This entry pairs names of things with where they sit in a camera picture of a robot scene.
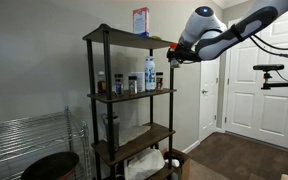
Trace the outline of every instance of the brown carpet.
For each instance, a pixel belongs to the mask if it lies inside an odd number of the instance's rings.
[[[231,180],[279,180],[288,174],[288,152],[230,134],[212,134],[189,155]]]
[[[229,179],[191,159],[189,180],[229,180]]]

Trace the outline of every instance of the black cable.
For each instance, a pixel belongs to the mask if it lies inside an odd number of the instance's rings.
[[[280,55],[280,54],[273,53],[273,52],[270,52],[270,51],[262,48],[252,37],[250,37],[250,39],[251,39],[251,40],[253,41],[253,43],[254,43],[257,47],[259,47],[261,50],[263,50],[263,51],[265,51],[265,52],[267,52],[267,53],[269,53],[269,54],[275,55],[275,56],[279,56],[279,55]]]
[[[276,70],[276,72],[277,72],[277,74],[278,74],[284,81],[288,82],[288,80],[285,79],[277,70]]]
[[[272,55],[275,55],[275,56],[281,56],[281,57],[286,57],[288,58],[288,54],[277,54],[277,53],[273,53],[273,52],[270,52],[266,49],[264,49],[262,46],[260,46],[252,37],[250,37],[250,39],[253,41],[253,43],[259,47],[262,51],[266,52],[266,53],[269,53],[269,54],[272,54]]]
[[[184,62],[183,62],[183,64],[193,64],[193,63],[197,63],[197,62],[195,62],[195,61],[193,61],[193,62],[188,62],[188,63],[184,63]]]
[[[258,37],[257,35],[253,35],[256,39],[258,39],[259,41],[261,41],[263,44],[271,47],[271,48],[274,48],[274,49],[278,49],[278,50],[288,50],[288,48],[280,48],[280,47],[276,47],[276,46],[273,46],[273,45],[270,45],[268,44],[267,42],[265,42],[263,39],[261,39],[260,37]]]

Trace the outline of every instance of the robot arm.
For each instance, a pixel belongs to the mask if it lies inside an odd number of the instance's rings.
[[[174,51],[169,50],[167,57],[194,62],[216,59],[225,50],[263,30],[287,11],[288,0],[256,0],[247,15],[226,30],[212,9],[197,8],[188,20],[178,46]],[[191,48],[196,42],[194,52]]]

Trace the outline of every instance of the white bottle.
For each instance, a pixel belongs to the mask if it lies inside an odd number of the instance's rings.
[[[155,63],[153,56],[146,57],[145,63],[145,91],[155,90]]]

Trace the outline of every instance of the white door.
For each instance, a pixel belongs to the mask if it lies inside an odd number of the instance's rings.
[[[274,46],[288,47],[288,14],[258,36]],[[288,80],[288,59],[269,55],[250,40],[231,48],[227,58],[230,72],[226,130],[288,148],[288,87],[262,90],[264,73],[253,70],[256,64],[284,64],[284,70],[279,72]],[[270,74],[273,78],[269,82],[285,82],[276,72]]]
[[[201,62],[199,141],[216,130],[219,59]]]

